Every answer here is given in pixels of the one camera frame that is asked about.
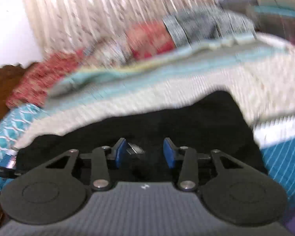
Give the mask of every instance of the red floral fabric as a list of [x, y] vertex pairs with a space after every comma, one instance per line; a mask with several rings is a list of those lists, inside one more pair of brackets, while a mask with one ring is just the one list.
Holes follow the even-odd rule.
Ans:
[[42, 106], [47, 90], [61, 78], [74, 71], [83, 59], [83, 49], [76, 53], [54, 53], [42, 63], [33, 65], [23, 76], [20, 84], [6, 100], [6, 105], [13, 108], [22, 103]]
[[128, 44], [136, 60], [145, 59], [176, 48], [163, 21], [134, 25], [126, 32]]

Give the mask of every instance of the black cloth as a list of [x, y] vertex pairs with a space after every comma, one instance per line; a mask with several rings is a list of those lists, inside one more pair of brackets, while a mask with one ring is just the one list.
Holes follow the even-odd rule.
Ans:
[[39, 136], [19, 151], [16, 166], [17, 169], [29, 170], [69, 149], [90, 153], [99, 146], [113, 146], [121, 137], [146, 152], [146, 159], [151, 165], [151, 181], [171, 179], [163, 155], [163, 140], [166, 137], [170, 137], [176, 146], [190, 146], [198, 152], [209, 153], [219, 149], [267, 173], [252, 130], [232, 96], [225, 91], [213, 92], [180, 109], [112, 117], [64, 136]]

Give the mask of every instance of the white blanket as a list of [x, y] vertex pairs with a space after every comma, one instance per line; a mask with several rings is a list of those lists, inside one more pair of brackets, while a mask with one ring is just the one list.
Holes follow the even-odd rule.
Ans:
[[[289, 52], [200, 75], [171, 78], [126, 95], [60, 111], [34, 121], [15, 147], [26, 147], [39, 135], [64, 135], [111, 116], [191, 105], [217, 89], [228, 90], [232, 94], [248, 124], [283, 111], [293, 111], [295, 48], [289, 42], [270, 35], [259, 34], [258, 38], [277, 47], [286, 47]], [[284, 97], [292, 95], [293, 98], [288, 99], [286, 106], [287, 99]]]
[[254, 140], [260, 149], [295, 138], [295, 114], [260, 123], [254, 127]]

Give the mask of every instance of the wooden floor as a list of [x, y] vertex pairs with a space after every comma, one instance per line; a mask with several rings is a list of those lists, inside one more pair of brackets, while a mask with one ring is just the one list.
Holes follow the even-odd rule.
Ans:
[[6, 98], [11, 91], [18, 85], [26, 69], [19, 66], [5, 65], [0, 68], [0, 120], [9, 112], [6, 107]]

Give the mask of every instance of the blue gripper pad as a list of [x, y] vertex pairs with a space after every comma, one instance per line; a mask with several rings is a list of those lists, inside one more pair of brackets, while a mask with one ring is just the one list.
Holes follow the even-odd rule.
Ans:
[[119, 145], [119, 147], [117, 148], [117, 153], [116, 153], [116, 167], [119, 168], [122, 162], [122, 156], [123, 154], [125, 154], [125, 152], [127, 151], [127, 147], [128, 147], [128, 143], [126, 141], [126, 139], [124, 139], [121, 144]]
[[168, 140], [165, 138], [163, 142], [163, 153], [170, 169], [175, 167], [175, 150], [171, 147]]

